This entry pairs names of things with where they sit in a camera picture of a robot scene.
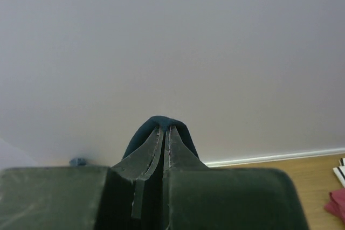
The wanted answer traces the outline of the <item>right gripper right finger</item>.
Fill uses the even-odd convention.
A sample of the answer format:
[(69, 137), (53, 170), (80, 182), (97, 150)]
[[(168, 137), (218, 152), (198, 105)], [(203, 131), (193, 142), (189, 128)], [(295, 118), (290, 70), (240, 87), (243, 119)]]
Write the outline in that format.
[(275, 168), (211, 169), (171, 127), (165, 137), (165, 229), (308, 229), (293, 181)]

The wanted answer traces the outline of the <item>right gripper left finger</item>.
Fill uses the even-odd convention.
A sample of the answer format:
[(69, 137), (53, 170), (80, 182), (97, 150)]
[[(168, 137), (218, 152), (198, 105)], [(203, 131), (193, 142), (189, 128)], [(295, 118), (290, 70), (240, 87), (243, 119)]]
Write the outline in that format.
[(164, 134), (116, 166), (1, 171), (1, 229), (162, 229)]

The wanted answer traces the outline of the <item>navy basketball jersey tank top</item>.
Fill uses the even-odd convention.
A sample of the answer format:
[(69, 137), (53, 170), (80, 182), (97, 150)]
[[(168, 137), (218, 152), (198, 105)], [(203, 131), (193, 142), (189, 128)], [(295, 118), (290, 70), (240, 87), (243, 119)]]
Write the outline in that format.
[(138, 149), (147, 140), (151, 132), (158, 126), (163, 130), (164, 133), (168, 131), (170, 127), (175, 126), (184, 145), (197, 158), (199, 158), (195, 145), (192, 141), (190, 132), (183, 122), (166, 116), (152, 116), (147, 121), (145, 121), (145, 123), (142, 126), (140, 126), (136, 133), (133, 135), (122, 159), (125, 159), (136, 149)]

